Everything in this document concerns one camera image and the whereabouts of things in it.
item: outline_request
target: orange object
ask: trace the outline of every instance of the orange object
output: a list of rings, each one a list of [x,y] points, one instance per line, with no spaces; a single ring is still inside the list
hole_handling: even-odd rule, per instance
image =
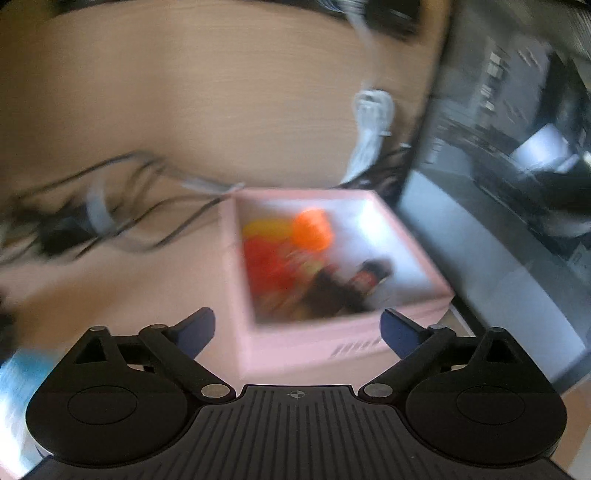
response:
[[[332,245],[334,237],[324,210],[305,210],[294,218],[291,239],[299,248],[321,252]]]

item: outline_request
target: white cable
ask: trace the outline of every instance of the white cable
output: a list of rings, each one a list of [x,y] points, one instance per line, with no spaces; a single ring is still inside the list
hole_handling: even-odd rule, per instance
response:
[[[358,177],[378,159],[382,137],[390,134],[388,129],[394,119],[394,102],[382,90],[362,90],[353,98],[353,111],[357,122],[357,145],[341,183]]]
[[[394,121],[395,107],[389,93],[374,89],[380,70],[379,50],[365,22],[365,1],[340,0],[339,5],[367,51],[372,72],[369,79],[362,83],[361,91],[353,98],[358,137],[347,172],[341,180],[341,183],[347,183],[377,161],[382,149],[382,137],[390,135],[389,129]]]

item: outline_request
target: pink box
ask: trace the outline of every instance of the pink box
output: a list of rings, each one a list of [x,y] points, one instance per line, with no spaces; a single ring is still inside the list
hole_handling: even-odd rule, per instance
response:
[[[330,319],[261,323],[255,316],[242,250],[252,220],[324,209],[335,232],[329,258],[350,278],[370,258],[389,258],[394,275],[368,303],[375,310]],[[387,350],[379,319],[393,307],[423,326],[437,323],[454,296],[429,257],[382,199],[363,190],[245,189],[222,202],[224,265],[241,374],[280,372]]]

